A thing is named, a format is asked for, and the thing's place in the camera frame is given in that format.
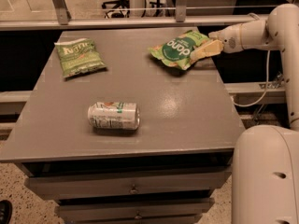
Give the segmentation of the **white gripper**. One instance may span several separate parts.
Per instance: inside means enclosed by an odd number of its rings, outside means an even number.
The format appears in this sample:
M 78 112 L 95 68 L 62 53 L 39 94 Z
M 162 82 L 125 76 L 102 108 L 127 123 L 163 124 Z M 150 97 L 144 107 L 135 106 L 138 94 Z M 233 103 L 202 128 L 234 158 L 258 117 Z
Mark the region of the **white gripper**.
M 228 26 L 216 32 L 210 32 L 208 37 L 214 40 L 209 40 L 192 51 L 190 55 L 191 63 L 196 63 L 198 60 L 206 57 L 219 55 L 222 51 L 225 53 L 236 53 L 243 50 L 240 24 Z

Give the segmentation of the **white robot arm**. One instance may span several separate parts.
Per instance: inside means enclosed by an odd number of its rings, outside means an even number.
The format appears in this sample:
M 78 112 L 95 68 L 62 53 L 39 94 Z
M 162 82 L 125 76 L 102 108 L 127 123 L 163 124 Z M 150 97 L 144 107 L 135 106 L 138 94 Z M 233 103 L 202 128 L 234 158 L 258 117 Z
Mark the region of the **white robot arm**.
M 237 139 L 232 167 L 232 224 L 299 224 L 299 7 L 283 4 L 266 18 L 211 32 L 226 53 L 280 53 L 283 88 L 261 97 L 283 126 L 263 124 Z

